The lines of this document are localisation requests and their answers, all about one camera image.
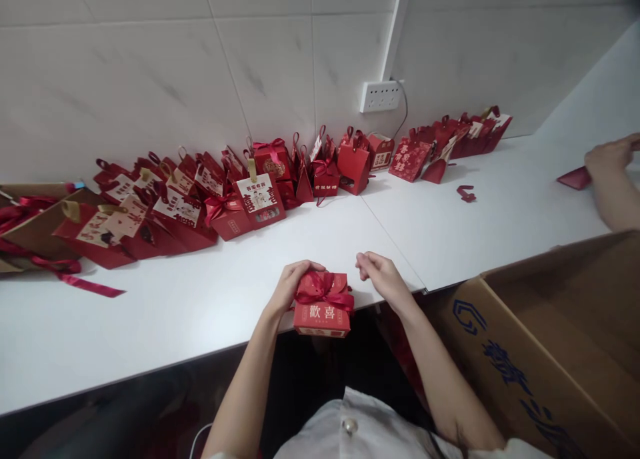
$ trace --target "cardboard box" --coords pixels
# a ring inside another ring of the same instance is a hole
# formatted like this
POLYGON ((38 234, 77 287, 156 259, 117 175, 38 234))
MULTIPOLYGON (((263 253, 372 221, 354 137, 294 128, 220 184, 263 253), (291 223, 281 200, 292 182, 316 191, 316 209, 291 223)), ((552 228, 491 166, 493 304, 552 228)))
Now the cardboard box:
POLYGON ((640 232, 609 234, 481 274, 424 308, 506 437, 557 458, 637 458, 639 273, 640 232))

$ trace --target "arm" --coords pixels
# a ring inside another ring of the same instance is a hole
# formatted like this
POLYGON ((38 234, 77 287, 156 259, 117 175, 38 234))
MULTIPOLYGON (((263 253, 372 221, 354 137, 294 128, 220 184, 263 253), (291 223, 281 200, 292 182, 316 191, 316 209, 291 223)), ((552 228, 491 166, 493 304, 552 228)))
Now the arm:
POLYGON ((625 172, 640 149, 640 133, 598 145, 585 156, 595 195, 595 206, 612 232, 640 230, 640 191, 625 172))
POLYGON ((291 305, 300 277, 309 267, 325 269, 314 262, 302 261, 283 270, 215 416, 202 453, 203 459, 218 452, 226 452, 239 459, 257 457, 278 325, 291 305))
POLYGON ((505 439, 415 303, 393 262, 367 252, 358 254, 356 267, 360 278, 371 279, 402 321, 439 435, 470 449, 504 448, 505 439))

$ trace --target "small red item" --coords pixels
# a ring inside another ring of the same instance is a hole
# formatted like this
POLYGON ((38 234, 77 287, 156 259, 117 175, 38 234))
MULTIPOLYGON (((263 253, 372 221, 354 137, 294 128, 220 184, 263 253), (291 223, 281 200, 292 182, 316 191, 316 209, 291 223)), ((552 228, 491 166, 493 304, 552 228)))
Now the small red item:
POLYGON ((568 185, 576 190, 582 190, 591 183, 591 175, 587 168, 583 165, 571 172, 567 172, 556 179, 559 183, 568 185))
POLYGON ((347 274, 308 271, 293 295, 293 327, 299 334, 344 338, 349 330, 353 296, 347 274))
POLYGON ((476 199, 475 194, 467 193, 467 190, 472 190, 472 189, 473 189, 472 185, 461 185, 456 189, 456 191, 458 194, 462 196, 461 199, 464 202, 473 202, 476 199))

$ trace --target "power cord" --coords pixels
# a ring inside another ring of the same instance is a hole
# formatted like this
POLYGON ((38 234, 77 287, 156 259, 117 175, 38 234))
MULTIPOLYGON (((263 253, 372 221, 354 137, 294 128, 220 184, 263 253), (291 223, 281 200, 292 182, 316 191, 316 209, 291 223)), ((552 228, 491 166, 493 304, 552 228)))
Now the power cord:
POLYGON ((193 451, 195 449, 195 443, 196 441, 198 441, 198 437, 200 436, 200 433, 202 433, 204 429, 211 427, 212 425, 213 423, 207 424, 206 426, 202 427, 202 429, 200 429, 198 433, 195 435, 195 439, 193 440, 193 444, 191 445, 191 452, 189 453, 189 459, 193 459, 193 451))
POLYGON ((404 95, 405 97, 405 118, 402 119, 402 122, 400 123, 400 126, 398 127, 398 130, 395 132, 395 134, 391 136, 391 139, 395 139, 395 136, 398 135, 398 132, 400 132, 402 126, 405 125, 407 116, 409 115, 409 101, 407 100, 407 93, 405 92, 405 88, 402 86, 402 83, 399 80, 394 79, 393 77, 390 77, 390 80, 394 81, 400 86, 400 88, 402 89, 402 95, 404 95))

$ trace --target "wall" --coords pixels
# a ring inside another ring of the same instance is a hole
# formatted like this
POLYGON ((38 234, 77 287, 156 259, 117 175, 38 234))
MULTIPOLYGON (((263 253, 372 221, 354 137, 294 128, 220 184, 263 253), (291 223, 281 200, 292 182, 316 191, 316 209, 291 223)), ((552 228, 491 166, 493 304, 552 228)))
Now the wall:
MULTIPOLYGON (((96 157, 308 144, 361 115, 395 0, 0 0, 0 182, 90 178, 96 157)), ((632 22, 630 0, 410 0, 403 130, 499 103, 531 133, 632 22)))
POLYGON ((407 125, 497 103, 509 137, 532 134, 634 22, 635 1, 410 0, 393 69, 407 125))

